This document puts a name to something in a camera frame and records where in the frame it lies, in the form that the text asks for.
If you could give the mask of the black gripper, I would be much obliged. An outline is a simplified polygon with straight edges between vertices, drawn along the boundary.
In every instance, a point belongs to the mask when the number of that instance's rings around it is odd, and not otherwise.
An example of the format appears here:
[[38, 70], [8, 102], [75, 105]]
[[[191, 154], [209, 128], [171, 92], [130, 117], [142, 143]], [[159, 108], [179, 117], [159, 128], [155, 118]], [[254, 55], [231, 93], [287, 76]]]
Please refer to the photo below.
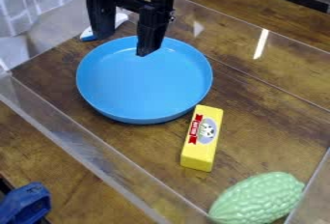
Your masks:
[[162, 47], [166, 29], [173, 20], [174, 0], [87, 0], [91, 23], [124, 8], [139, 13], [136, 55], [147, 56]]

